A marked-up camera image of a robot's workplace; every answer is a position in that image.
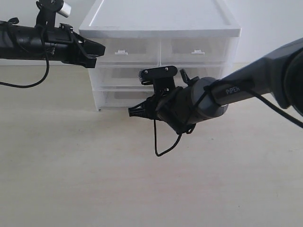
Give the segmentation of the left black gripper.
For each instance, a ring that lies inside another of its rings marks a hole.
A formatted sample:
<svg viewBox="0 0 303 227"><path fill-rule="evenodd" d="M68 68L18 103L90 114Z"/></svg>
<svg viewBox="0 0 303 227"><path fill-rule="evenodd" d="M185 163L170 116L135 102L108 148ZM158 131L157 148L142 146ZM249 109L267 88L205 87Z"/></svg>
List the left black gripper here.
<svg viewBox="0 0 303 227"><path fill-rule="evenodd" d="M53 48L53 58L64 64L95 68L97 57L105 54L106 47L74 32L69 24L46 27L46 43Z"/></svg>

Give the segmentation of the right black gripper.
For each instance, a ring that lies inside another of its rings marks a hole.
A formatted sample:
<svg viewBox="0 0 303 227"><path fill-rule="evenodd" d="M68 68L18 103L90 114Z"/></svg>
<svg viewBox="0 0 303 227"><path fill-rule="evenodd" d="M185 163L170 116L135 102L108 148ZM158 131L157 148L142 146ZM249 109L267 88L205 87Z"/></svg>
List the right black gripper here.
<svg viewBox="0 0 303 227"><path fill-rule="evenodd" d="M148 97L133 107L128 108L130 117L142 117L156 121L174 121L173 110L175 103L175 92L160 91Z"/></svg>

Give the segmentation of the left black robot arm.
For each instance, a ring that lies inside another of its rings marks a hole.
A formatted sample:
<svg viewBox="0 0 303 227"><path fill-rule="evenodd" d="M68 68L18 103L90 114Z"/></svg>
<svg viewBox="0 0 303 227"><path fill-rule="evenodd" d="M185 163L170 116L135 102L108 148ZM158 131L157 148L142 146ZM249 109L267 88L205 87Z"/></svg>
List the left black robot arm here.
<svg viewBox="0 0 303 227"><path fill-rule="evenodd" d="M60 61L63 64L94 68L106 47L74 32L68 24L52 31L37 25L18 26L0 22L0 57L7 60Z"/></svg>

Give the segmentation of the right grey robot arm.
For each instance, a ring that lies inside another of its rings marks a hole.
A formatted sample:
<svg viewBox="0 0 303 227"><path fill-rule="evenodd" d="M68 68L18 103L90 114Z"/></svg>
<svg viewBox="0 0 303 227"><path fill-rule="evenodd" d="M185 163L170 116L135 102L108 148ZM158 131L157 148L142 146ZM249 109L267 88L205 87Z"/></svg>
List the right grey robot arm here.
<svg viewBox="0 0 303 227"><path fill-rule="evenodd" d="M189 78L184 69L164 65L139 72L142 85L153 94L130 107L131 117L167 123L178 135L195 125L222 116L229 104L271 94L278 108L303 112L303 41L297 39L264 55L230 75Z"/></svg>

